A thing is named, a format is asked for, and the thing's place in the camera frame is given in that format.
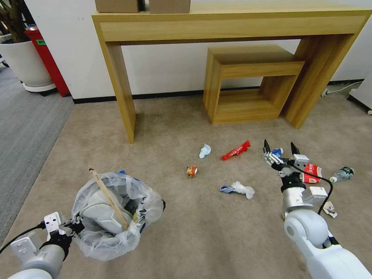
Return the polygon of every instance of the potted plant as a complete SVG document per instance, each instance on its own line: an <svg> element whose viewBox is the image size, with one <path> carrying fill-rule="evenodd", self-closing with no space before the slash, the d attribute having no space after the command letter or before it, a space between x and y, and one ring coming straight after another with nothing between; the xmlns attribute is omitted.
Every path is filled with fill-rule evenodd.
<svg viewBox="0 0 372 279"><path fill-rule="evenodd" d="M0 54L30 92L44 92L55 85L35 47L24 33L35 24L24 0L0 0Z"/></svg>

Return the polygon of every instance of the wooden console table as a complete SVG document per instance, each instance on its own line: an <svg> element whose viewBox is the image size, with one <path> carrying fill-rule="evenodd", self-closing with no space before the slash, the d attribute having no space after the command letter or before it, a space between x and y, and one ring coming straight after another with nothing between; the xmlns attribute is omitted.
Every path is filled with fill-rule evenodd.
<svg viewBox="0 0 372 279"><path fill-rule="evenodd" d="M121 45L301 39L295 57L305 65L283 109L299 129L371 13L314 0L191 3L189 14L96 13L92 18L133 143L136 111Z"/></svg>

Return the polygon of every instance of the white plant pot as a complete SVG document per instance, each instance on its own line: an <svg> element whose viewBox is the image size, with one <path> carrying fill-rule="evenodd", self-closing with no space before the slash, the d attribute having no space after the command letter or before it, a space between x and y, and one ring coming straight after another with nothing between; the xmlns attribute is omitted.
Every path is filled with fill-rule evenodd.
<svg viewBox="0 0 372 279"><path fill-rule="evenodd" d="M42 92L55 88L31 41L0 44L0 53L27 91Z"/></svg>

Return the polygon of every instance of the cardboard box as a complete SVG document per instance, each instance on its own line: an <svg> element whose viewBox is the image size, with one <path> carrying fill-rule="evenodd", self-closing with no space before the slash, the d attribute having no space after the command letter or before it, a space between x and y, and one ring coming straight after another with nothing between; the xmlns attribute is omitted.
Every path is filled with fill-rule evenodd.
<svg viewBox="0 0 372 279"><path fill-rule="evenodd" d="M188 14L191 0L150 0L151 14Z"/></svg>
<svg viewBox="0 0 372 279"><path fill-rule="evenodd" d="M145 0L95 0L98 12L138 13L145 10Z"/></svg>

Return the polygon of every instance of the blue wrapper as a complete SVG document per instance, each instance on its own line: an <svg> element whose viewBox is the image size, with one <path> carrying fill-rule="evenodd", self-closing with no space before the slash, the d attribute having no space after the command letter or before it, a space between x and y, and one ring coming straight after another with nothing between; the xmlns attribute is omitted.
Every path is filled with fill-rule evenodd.
<svg viewBox="0 0 372 279"><path fill-rule="evenodd" d="M222 186L220 189L221 192L231 194L235 192L235 189L233 187L227 187L226 185Z"/></svg>
<svg viewBox="0 0 372 279"><path fill-rule="evenodd" d="M273 151L271 151L271 153L280 158L283 155L283 148L274 149Z"/></svg>

